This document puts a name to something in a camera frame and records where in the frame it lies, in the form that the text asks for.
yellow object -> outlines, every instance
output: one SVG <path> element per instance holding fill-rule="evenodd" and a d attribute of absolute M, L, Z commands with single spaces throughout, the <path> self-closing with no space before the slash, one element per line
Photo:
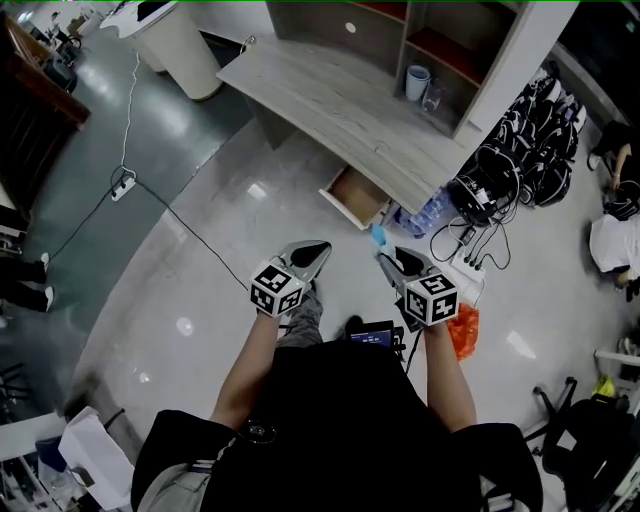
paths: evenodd
<path fill-rule="evenodd" d="M 613 398 L 615 394 L 615 386 L 613 385 L 613 381 L 607 375 L 603 375 L 600 377 L 598 384 L 593 390 L 593 395 L 602 395 Z"/>

gray floor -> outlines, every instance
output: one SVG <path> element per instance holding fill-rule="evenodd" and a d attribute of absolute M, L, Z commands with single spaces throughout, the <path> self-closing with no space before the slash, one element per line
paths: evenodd
<path fill-rule="evenodd" d="M 567 196 L 548 208 L 521 205 L 505 228 L 510 265 L 504 271 L 487 265 L 486 289 L 477 303 L 478 341 L 462 362 L 482 423 L 535 430 L 546 416 L 532 389 L 542 386 L 555 401 L 569 375 L 579 382 L 576 399 L 589 397 L 598 378 L 594 350 L 613 348 L 637 320 L 639 300 L 626 303 L 624 294 L 594 271 L 584 237 L 585 226 L 602 216 L 600 187 L 607 173 L 604 166 L 592 173 L 586 165 L 597 140 L 589 123 L 580 135 Z M 273 151 L 251 121 L 172 205 L 245 283 L 261 260 L 288 242 L 330 241 L 333 252 L 318 280 L 325 340 L 333 339 L 352 314 L 404 325 L 393 290 L 373 258 L 370 233 L 359 231 L 318 194 L 342 165 L 301 132 Z M 429 254 L 431 235 L 455 215 L 452 208 L 443 212 L 422 240 L 408 238 L 394 223 L 387 236 L 396 246 Z M 440 257 L 455 247 L 446 235 L 433 245 Z M 485 251 L 501 265 L 508 259 L 502 236 L 496 235 Z M 447 264 L 441 268 L 458 281 Z M 459 291 L 463 300 L 476 301 L 477 294 Z M 247 293 L 166 213 L 98 317 L 76 370 L 74 396 L 89 397 L 105 419 L 121 407 L 126 410 L 110 433 L 135 460 L 159 411 L 210 416 L 254 318 Z M 405 343 L 411 346 L 412 339 L 407 335 Z M 420 344 L 409 372 L 423 399 L 425 357 Z M 600 370 L 617 374 L 615 365 L 600 365 Z M 545 511 L 557 512 L 564 506 L 562 484 L 541 474 Z"/>
<path fill-rule="evenodd" d="M 212 49 L 221 65 L 237 52 L 216 45 Z M 135 53 L 114 34 L 98 31 L 85 40 L 83 54 L 74 96 L 91 116 L 40 193 L 27 259 L 61 246 L 107 191 L 111 172 L 120 163 Z M 126 165 L 172 201 L 251 114 L 230 87 L 194 103 L 170 76 L 157 75 L 144 63 L 137 76 Z M 13 320 L 2 332 L 0 358 L 3 363 L 25 363 L 41 410 L 50 410 L 64 397 L 111 289 L 163 211 L 140 187 L 118 203 L 108 199 L 52 262 L 49 283 L 57 292 L 52 310 L 40 314 L 9 308 Z"/>

shelf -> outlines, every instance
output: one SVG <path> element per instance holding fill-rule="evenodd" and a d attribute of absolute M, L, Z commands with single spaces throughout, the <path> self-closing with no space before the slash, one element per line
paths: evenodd
<path fill-rule="evenodd" d="M 409 37 L 407 44 L 433 57 L 477 87 L 489 71 L 489 66 L 484 65 L 480 56 L 427 27 Z"/>
<path fill-rule="evenodd" d="M 377 12 L 391 18 L 392 20 L 404 23 L 407 17 L 407 2 L 353 2 L 359 7 L 368 11 Z"/>

orange plastic bag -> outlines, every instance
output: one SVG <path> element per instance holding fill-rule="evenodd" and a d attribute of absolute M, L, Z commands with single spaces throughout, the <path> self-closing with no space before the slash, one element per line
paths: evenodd
<path fill-rule="evenodd" d="M 480 312 L 469 304 L 460 303 L 458 316 L 447 321 L 449 334 L 453 341 L 458 361 L 466 359 L 473 354 L 478 341 L 478 324 Z"/>

glass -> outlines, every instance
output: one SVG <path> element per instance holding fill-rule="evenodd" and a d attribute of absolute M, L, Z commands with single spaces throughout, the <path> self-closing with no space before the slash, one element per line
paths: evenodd
<path fill-rule="evenodd" d="M 427 90 L 422 98 L 422 108 L 427 112 L 434 112 L 438 109 L 440 101 L 444 95 L 445 88 L 439 78 L 432 76 L 427 84 Z"/>

